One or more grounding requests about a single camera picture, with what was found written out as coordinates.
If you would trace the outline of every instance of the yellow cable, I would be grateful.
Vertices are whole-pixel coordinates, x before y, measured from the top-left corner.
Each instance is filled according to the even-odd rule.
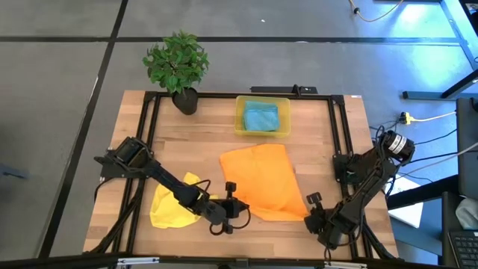
[[[352,8],[353,10],[355,10],[357,7],[355,5],[355,3],[353,2],[353,0],[349,0],[350,4],[352,5]],[[381,15],[380,17],[376,18],[376,19],[365,19],[361,14],[360,14],[360,11],[357,11],[357,15],[360,17],[360,19],[364,20],[365,22],[375,22],[376,20],[379,20],[381,18],[383,18],[384,16],[387,16],[390,12],[392,12],[395,8],[397,8],[399,5],[401,5],[403,3],[403,0],[400,0],[400,2],[398,2],[398,4],[396,4],[393,8],[391,8],[387,13]]]
[[[414,117],[410,116],[410,121],[424,122],[424,121],[429,121],[429,120],[436,120],[436,119],[439,119],[441,117],[446,117],[446,116],[449,116],[449,115],[453,115],[455,113],[456,112],[454,111],[454,112],[446,113],[446,114],[443,114],[443,115],[440,115],[440,116],[437,116],[437,117],[431,117],[431,118],[422,119],[422,120],[415,119]]]

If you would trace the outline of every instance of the yellow cloth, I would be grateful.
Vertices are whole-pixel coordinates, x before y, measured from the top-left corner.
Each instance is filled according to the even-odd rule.
[[[192,173],[186,173],[183,182],[189,185],[199,182],[198,176]],[[217,199],[217,195],[211,195],[211,199]],[[179,205],[178,200],[174,198],[173,193],[163,185],[158,185],[155,196],[152,199],[149,218],[154,227],[182,228],[195,223],[200,216],[189,212],[186,208]]]
[[[284,145],[223,153],[220,163],[226,181],[237,184],[234,196],[263,220],[298,221],[308,215]]]

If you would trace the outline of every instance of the wooden tabletop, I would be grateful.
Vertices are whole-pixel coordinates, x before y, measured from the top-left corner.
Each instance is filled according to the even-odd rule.
[[[143,91],[126,91],[114,129],[111,146],[116,148],[126,136],[135,136],[143,103]],[[347,117],[355,153],[372,147],[370,131],[360,96],[345,96]],[[152,150],[164,168],[178,179],[192,172],[201,179],[210,179],[211,194],[224,197],[224,176],[219,156],[233,149],[260,143],[282,143],[291,160],[302,197],[315,191],[322,194],[324,208],[333,208],[341,200],[338,183],[334,180],[332,155],[334,145],[327,103],[320,100],[291,100],[292,131],[286,138],[243,137],[234,133],[235,99],[199,99],[194,115],[183,115],[170,98],[162,98]],[[345,149],[338,118],[341,146]],[[152,104],[146,118],[143,140],[146,140]],[[140,219],[134,242],[134,253],[157,256],[248,257],[268,259],[323,259],[324,246],[317,236],[308,232],[302,221],[269,222],[252,216],[250,225],[232,235],[213,236],[209,223],[201,219],[180,229],[159,229],[152,226],[149,210],[158,183],[146,181]],[[118,217],[125,186],[124,179],[105,184],[98,192],[88,229],[84,250],[93,249]],[[387,205],[382,193],[368,204],[367,221],[387,250],[397,256]],[[233,223],[246,220],[242,214]],[[125,225],[121,250],[125,249],[129,223]],[[361,241],[358,252],[364,256]],[[349,247],[332,251],[333,259],[350,259]]]

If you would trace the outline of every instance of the black floor stripe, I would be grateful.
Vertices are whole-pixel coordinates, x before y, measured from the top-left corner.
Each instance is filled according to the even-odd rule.
[[[109,42],[109,41],[111,41],[111,37],[0,36],[0,42],[89,43],[89,42]]]
[[[161,42],[164,37],[118,37],[116,42]],[[455,37],[198,37],[198,42],[272,42],[272,43],[447,43]]]
[[[122,18],[125,15],[126,6],[128,0],[122,0],[119,7],[118,16],[114,23],[113,31],[111,32],[111,39],[114,39],[118,36],[118,31],[120,30]],[[61,217],[63,215],[63,210],[65,209],[66,201],[68,200],[69,191],[71,190],[73,179],[75,178],[76,169],[78,168],[78,163],[80,161],[81,152],[83,151],[84,142],[86,141],[88,129],[90,128],[91,120],[93,118],[93,113],[96,108],[96,103],[98,102],[99,94],[105,80],[105,74],[108,69],[108,64],[110,63],[111,54],[113,53],[114,42],[109,42],[106,47],[105,55],[103,56],[102,64],[98,71],[98,78],[96,80],[93,92],[91,93],[90,101],[84,112],[83,120],[81,121],[80,129],[76,135],[75,142],[70,152],[67,166],[63,172],[63,177],[60,181],[60,191],[57,192],[55,199],[55,207],[53,211],[50,211],[50,218],[48,228],[46,229],[45,236],[43,238],[43,243],[40,248],[39,258],[47,258],[50,255],[50,252],[55,242],[55,236],[58,231],[58,227],[61,222]]]
[[[162,42],[165,37],[38,37],[38,36],[3,36],[2,42],[46,42],[46,43],[141,43]],[[461,40],[456,37],[198,37],[203,43],[372,43],[372,44],[433,44],[458,45]]]

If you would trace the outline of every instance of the towel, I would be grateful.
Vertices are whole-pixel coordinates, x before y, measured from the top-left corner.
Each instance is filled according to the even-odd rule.
[[[247,131],[276,131],[279,129],[277,105],[266,102],[246,101],[243,121]]]
[[[455,211],[463,229],[478,229],[478,202],[466,198],[460,202]]]
[[[183,182],[192,185],[199,182],[198,176],[193,173],[186,173]],[[217,199],[217,195],[211,195],[210,199]],[[179,205],[178,200],[174,198],[173,193],[163,185],[158,185],[155,196],[152,199],[149,218],[154,227],[182,228],[198,221],[201,217],[189,212],[186,208]]]
[[[304,221],[307,208],[284,145],[263,144],[220,156],[227,182],[235,182],[234,196],[249,204],[263,220]]]

